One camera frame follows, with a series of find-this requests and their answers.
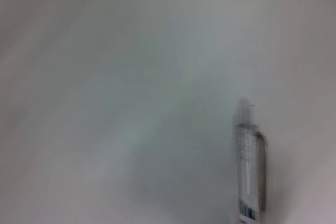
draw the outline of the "blurry background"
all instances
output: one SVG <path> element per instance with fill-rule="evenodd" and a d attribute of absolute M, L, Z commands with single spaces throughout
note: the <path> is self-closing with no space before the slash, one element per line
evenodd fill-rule
<path fill-rule="evenodd" d="M 336 0 L 0 0 L 0 222 L 229 223 L 254 105 L 267 223 L 335 219 Z"/>

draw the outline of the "white surface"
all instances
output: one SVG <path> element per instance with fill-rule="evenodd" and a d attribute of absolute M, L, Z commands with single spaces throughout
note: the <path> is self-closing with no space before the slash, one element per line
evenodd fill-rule
<path fill-rule="evenodd" d="M 241 96 L 267 223 L 335 219 L 335 0 L 0 6 L 0 223 L 225 222 Z"/>

